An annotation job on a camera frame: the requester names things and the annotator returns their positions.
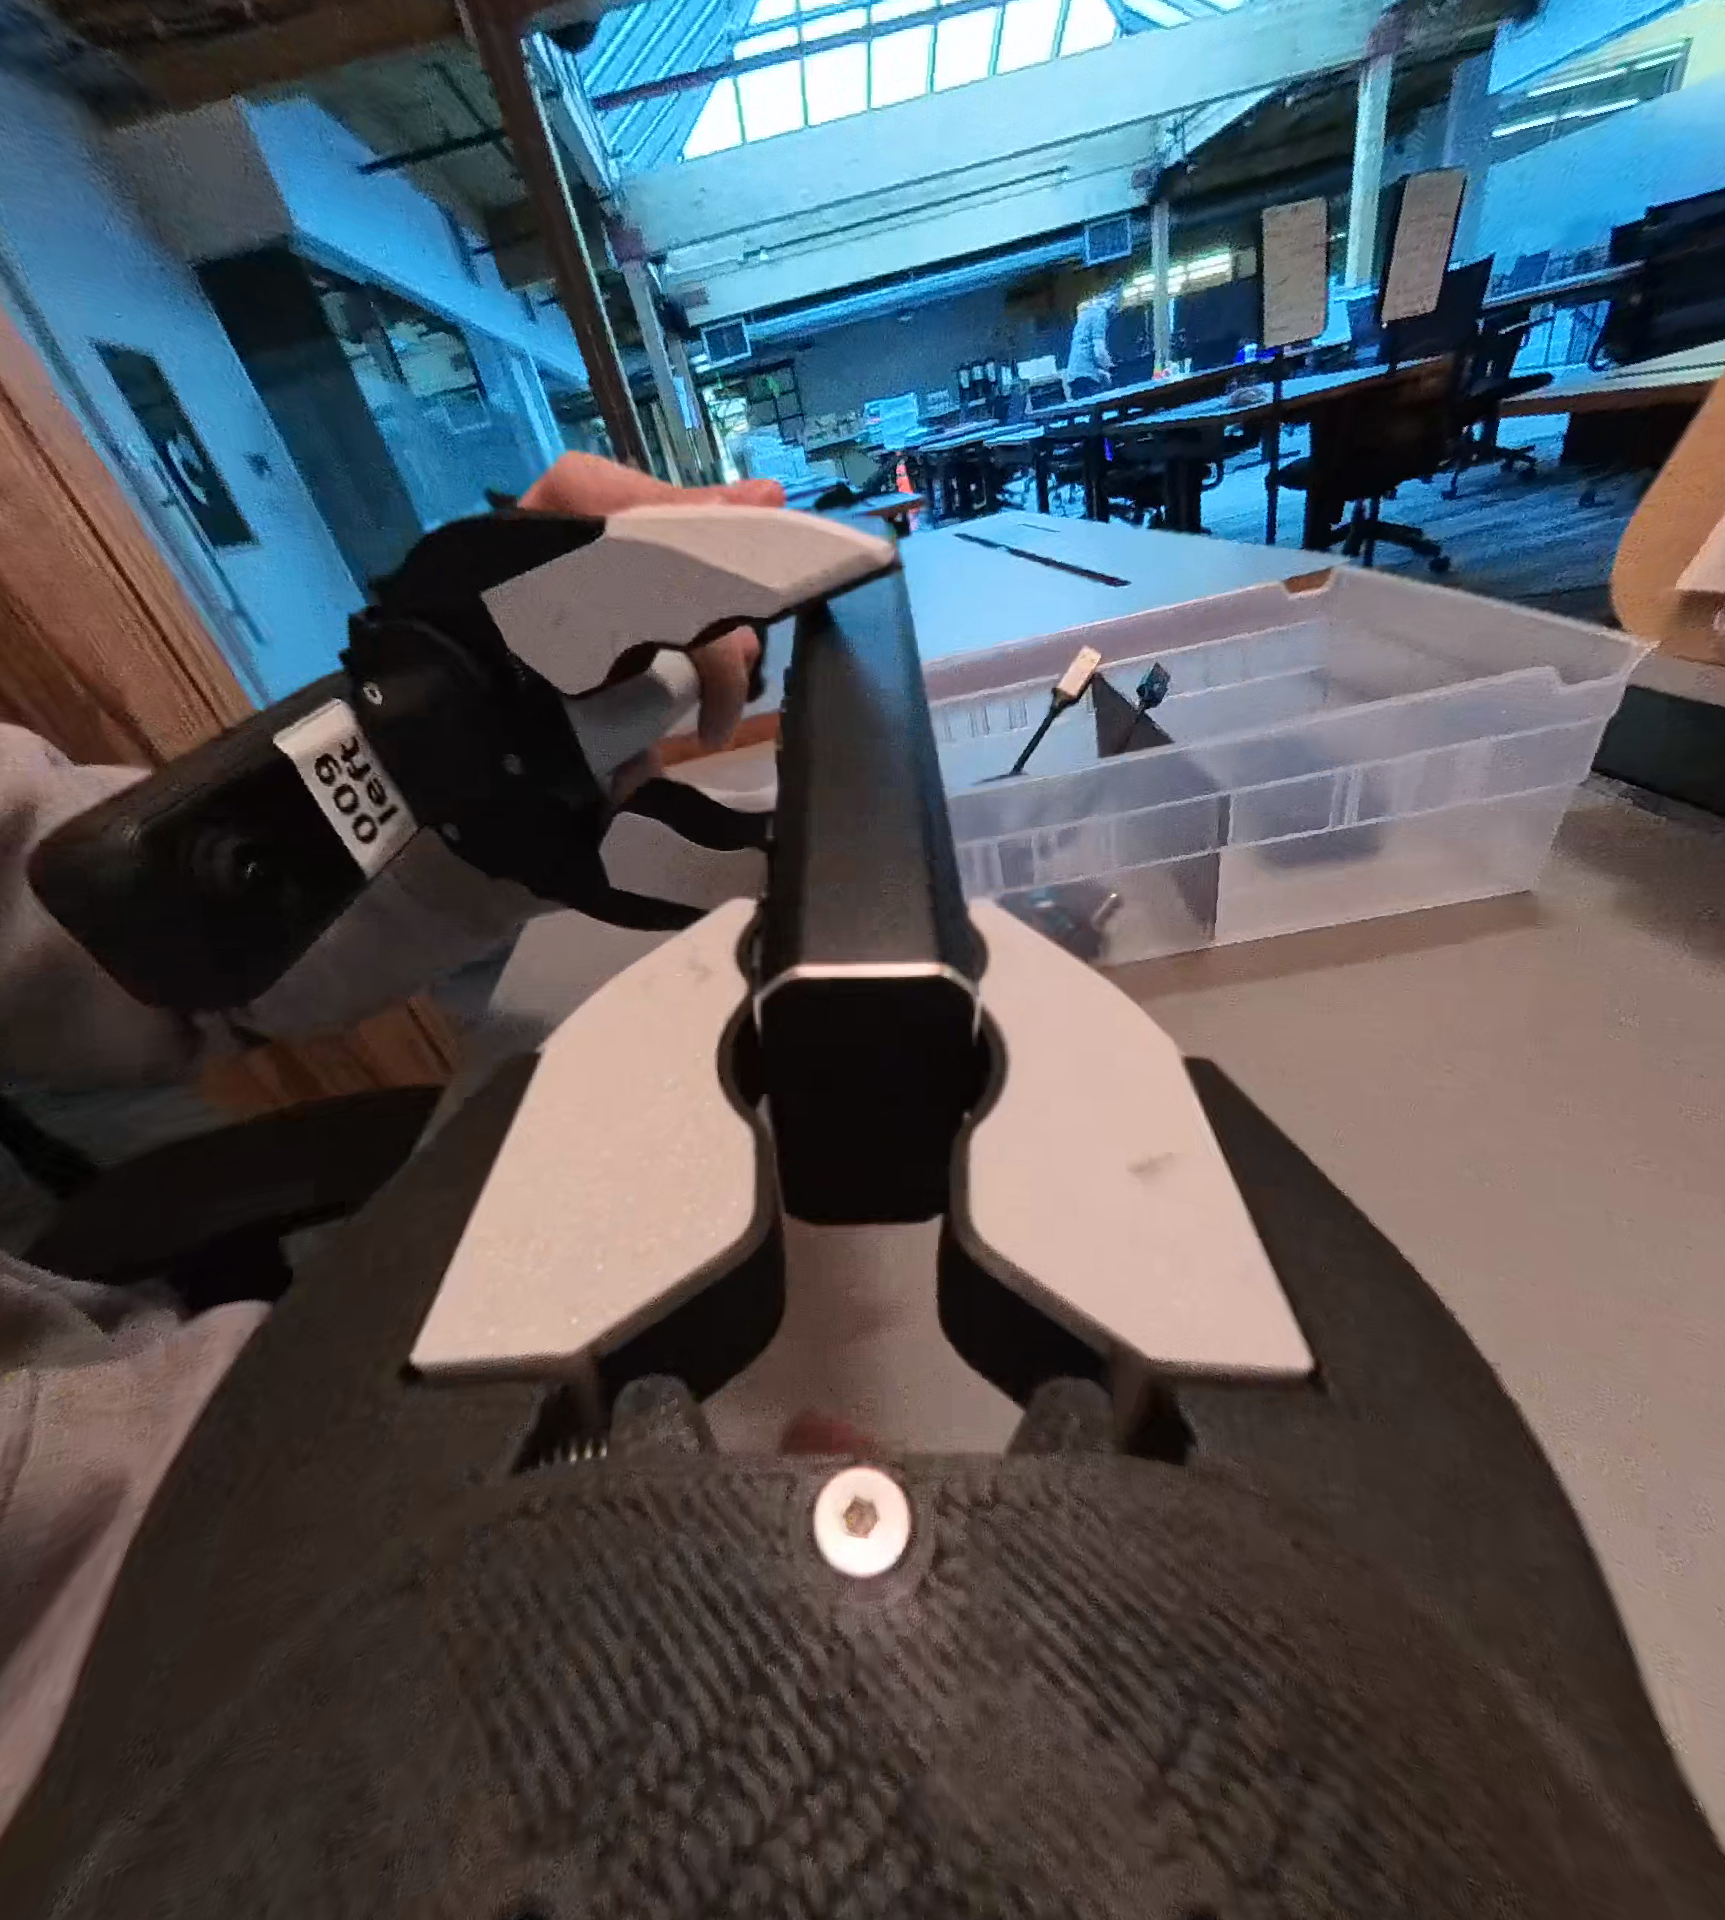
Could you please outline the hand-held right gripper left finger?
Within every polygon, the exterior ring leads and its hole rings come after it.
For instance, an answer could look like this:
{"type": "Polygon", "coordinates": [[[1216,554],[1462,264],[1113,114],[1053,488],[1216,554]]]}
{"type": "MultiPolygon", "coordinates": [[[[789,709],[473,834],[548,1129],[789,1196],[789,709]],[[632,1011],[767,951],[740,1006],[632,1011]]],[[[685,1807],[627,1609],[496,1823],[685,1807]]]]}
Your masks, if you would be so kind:
{"type": "Polygon", "coordinates": [[[529,1383],[596,1421],[634,1380],[704,1402],[775,1340],[775,1156],[732,1082],[753,900],[679,931],[557,912],[516,943],[489,1034],[534,1043],[407,1355],[434,1387],[529,1383]]]}

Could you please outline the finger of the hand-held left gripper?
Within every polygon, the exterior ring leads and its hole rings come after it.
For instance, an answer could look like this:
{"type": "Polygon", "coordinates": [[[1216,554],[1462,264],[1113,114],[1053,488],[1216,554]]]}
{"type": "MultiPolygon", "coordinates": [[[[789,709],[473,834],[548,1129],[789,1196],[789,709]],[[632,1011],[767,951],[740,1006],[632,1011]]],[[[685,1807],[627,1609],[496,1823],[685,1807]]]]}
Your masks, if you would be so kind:
{"type": "Polygon", "coordinates": [[[572,552],[481,602],[506,648],[563,698],[627,675],[640,652],[692,652],[761,630],[899,568],[896,541],[847,520],[735,504],[610,515],[572,552]]]}

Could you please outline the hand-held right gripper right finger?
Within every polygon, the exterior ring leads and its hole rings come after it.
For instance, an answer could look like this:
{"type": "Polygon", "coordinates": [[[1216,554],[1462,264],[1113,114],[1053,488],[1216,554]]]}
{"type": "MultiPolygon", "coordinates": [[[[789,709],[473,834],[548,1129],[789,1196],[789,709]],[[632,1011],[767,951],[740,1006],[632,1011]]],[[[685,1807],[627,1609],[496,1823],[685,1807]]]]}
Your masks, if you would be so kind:
{"type": "Polygon", "coordinates": [[[938,1247],[941,1328],[1025,1409],[1097,1387],[1114,1433],[1162,1431],[1183,1387],[1302,1390],[1316,1358],[1191,1077],[1107,976],[990,900],[989,1082],[961,1130],[938,1247]]]}

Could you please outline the clear plastic divided bin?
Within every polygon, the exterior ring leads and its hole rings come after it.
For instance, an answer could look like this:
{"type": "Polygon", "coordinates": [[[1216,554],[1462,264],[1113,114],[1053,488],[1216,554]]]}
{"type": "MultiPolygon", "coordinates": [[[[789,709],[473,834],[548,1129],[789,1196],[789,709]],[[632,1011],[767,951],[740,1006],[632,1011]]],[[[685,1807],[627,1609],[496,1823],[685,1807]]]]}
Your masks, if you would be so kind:
{"type": "Polygon", "coordinates": [[[1120,968],[1533,893],[1651,651],[1325,568],[922,672],[965,893],[1120,968]]]}

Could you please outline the long dark desk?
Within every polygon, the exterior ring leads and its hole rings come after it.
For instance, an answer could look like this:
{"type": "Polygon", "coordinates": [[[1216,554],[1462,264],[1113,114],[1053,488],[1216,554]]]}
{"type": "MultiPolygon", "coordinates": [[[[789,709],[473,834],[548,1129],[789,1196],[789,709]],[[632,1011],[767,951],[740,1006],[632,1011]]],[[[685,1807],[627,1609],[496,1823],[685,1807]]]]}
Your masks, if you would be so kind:
{"type": "Polygon", "coordinates": [[[1199,534],[1211,476],[1235,456],[1263,449],[1276,495],[1287,428],[1312,434],[1369,403],[1435,403],[1453,385],[1450,352],[1337,373],[1229,367],[1066,400],[1023,425],[958,428],[919,444],[906,467],[935,525],[1006,508],[1048,517],[1072,496],[1092,522],[1153,508],[1158,530],[1199,534]]]}

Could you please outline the person's left hand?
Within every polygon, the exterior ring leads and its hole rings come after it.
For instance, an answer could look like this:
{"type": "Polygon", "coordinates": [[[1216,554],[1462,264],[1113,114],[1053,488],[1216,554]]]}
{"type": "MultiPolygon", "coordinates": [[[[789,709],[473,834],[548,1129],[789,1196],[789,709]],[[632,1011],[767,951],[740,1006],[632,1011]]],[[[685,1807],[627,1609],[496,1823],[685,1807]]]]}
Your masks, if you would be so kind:
{"type": "MultiPolygon", "coordinates": [[[[648,472],[566,451],[519,495],[517,506],[544,517],[609,518],[639,510],[782,510],[784,493],[770,479],[743,479],[718,487],[681,488],[648,472]]],[[[710,637],[688,652],[695,692],[692,729],[706,757],[732,742],[755,685],[764,675],[767,641],[748,627],[710,637]]]]}

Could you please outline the brown steel pillar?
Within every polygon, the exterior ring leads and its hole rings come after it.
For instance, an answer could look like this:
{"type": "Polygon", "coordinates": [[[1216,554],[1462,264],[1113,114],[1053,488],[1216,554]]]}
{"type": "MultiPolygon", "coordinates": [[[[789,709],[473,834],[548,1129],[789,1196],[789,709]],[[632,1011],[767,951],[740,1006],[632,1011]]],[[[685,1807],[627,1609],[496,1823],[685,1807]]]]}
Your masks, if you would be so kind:
{"type": "Polygon", "coordinates": [[[525,14],[513,3],[456,3],[464,37],[484,71],[503,139],[513,156],[540,250],[585,369],[587,391],[609,434],[614,459],[628,468],[651,468],[634,394],[621,363],[614,329],[603,296],[585,236],[561,168],[549,125],[525,54],[525,14]]]}

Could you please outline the wooden panel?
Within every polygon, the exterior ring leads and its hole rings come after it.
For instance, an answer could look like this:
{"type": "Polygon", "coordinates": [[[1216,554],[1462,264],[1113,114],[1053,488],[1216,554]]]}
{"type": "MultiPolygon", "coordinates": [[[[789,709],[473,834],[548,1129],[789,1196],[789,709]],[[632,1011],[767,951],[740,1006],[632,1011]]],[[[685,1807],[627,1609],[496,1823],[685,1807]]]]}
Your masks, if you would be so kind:
{"type": "Polygon", "coordinates": [[[250,715],[192,600],[0,302],[0,723],[162,765],[250,715]]]}

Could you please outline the white table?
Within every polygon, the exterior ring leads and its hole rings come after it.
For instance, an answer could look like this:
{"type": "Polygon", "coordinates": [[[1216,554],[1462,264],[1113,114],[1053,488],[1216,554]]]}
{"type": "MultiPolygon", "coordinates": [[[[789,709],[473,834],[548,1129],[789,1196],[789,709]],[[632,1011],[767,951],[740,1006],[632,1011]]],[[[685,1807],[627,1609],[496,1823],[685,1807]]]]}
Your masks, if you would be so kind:
{"type": "Polygon", "coordinates": [[[1002,510],[901,541],[922,665],[1066,637],[1320,572],[1283,545],[1002,510]]]}

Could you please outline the skylight window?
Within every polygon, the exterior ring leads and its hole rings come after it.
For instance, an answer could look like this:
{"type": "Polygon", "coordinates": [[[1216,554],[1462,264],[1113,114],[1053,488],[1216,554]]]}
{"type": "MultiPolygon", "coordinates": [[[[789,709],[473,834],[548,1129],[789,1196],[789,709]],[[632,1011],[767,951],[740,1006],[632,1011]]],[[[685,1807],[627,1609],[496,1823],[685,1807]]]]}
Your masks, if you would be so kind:
{"type": "Polygon", "coordinates": [[[1124,35],[1107,3],[756,3],[681,112],[681,161],[849,122],[1055,60],[1124,35]]]}

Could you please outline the person's grey sweatshirt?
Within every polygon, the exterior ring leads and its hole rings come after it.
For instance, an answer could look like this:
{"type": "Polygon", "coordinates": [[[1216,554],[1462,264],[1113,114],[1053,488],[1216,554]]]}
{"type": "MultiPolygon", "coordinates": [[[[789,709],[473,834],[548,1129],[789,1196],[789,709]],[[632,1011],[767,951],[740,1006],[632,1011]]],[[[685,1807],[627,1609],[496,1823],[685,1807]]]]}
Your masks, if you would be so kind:
{"type": "Polygon", "coordinates": [[[182,1314],[0,1251],[0,1838],[162,1476],[265,1316],[182,1314]]]}

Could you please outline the tan board panel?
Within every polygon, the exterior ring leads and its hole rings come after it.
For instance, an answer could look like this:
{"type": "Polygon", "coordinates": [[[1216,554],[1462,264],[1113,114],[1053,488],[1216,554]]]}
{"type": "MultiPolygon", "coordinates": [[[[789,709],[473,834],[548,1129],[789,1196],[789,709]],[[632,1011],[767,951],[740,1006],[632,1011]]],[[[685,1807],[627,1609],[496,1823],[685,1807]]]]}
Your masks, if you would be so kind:
{"type": "Polygon", "coordinates": [[[1393,225],[1380,255],[1380,326],[1419,322],[1439,309],[1466,185],[1462,166],[1435,166],[1397,182],[1393,225]]]}
{"type": "Polygon", "coordinates": [[[1328,325],[1328,203],[1270,205],[1258,216],[1258,349],[1307,346],[1328,325]]]}

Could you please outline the black office chair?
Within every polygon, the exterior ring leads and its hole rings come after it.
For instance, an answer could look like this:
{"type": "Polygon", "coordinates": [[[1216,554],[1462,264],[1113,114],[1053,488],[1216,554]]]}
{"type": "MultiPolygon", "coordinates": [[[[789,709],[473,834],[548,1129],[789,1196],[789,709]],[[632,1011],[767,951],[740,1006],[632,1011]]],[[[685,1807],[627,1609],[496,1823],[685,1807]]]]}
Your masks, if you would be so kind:
{"type": "Polygon", "coordinates": [[[1458,349],[1330,397],[1308,420],[1307,453],[1276,472],[1280,488],[1305,500],[1301,548],[1365,568],[1377,551],[1401,548],[1448,574],[1447,551],[1390,518],[1386,504],[1404,484],[1436,479],[1453,498],[1471,468],[1539,475],[1529,449],[1498,443],[1502,405],[1546,387],[1546,374],[1516,373],[1527,335],[1524,320],[1483,326],[1458,349]]]}

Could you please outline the dark stand base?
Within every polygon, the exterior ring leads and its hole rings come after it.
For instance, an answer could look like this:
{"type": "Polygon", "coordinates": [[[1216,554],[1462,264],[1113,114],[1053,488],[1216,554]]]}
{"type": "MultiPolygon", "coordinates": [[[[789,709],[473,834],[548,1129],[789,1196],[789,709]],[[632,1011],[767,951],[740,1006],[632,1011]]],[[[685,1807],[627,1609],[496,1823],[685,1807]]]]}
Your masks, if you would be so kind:
{"type": "Polygon", "coordinates": [[[1652,652],[1624,688],[1594,774],[1725,820],[1725,666],[1652,652]]]}

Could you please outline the round wooden board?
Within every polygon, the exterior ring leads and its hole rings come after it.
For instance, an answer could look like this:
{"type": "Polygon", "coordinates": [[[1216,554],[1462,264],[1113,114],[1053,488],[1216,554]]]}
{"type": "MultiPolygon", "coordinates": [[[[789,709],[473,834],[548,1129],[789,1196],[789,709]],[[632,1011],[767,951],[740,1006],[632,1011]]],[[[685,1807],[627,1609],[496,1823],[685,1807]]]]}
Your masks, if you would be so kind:
{"type": "Polygon", "coordinates": [[[1649,487],[1620,541],[1611,600],[1620,627],[1675,660],[1725,666],[1719,599],[1678,583],[1725,513],[1725,374],[1649,487]]]}

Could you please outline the wooden table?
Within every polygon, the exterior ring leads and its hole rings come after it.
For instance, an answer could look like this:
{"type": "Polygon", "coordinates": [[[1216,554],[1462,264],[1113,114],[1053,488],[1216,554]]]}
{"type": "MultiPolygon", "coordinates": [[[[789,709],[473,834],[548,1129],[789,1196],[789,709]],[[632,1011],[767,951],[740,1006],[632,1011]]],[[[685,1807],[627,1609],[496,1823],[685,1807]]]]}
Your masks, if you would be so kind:
{"type": "Polygon", "coordinates": [[[1658,470],[1725,374],[1725,340],[1604,371],[1570,369],[1501,403],[1502,420],[1563,420],[1566,468],[1658,470]]]}

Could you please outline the black monitor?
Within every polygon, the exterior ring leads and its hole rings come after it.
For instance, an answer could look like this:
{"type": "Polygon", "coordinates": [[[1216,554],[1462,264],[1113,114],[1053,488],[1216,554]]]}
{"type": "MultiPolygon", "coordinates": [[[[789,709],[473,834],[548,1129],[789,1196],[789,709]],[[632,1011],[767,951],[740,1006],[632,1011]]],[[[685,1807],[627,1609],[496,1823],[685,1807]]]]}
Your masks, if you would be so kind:
{"type": "Polygon", "coordinates": [[[1609,262],[1622,277],[1594,343],[1594,373],[1725,340],[1725,187],[1618,225],[1609,262]]]}

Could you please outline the dark wall poster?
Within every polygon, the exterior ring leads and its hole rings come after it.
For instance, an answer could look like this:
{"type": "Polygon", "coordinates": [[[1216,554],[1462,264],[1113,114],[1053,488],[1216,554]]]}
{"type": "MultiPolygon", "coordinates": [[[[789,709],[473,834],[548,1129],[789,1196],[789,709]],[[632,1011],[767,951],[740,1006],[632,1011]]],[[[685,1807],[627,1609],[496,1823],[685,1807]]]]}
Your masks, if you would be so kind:
{"type": "Polygon", "coordinates": [[[107,379],[142,428],[169,490],[211,548],[255,545],[250,522],[223,482],[159,363],[140,349],[93,343],[107,379]]]}

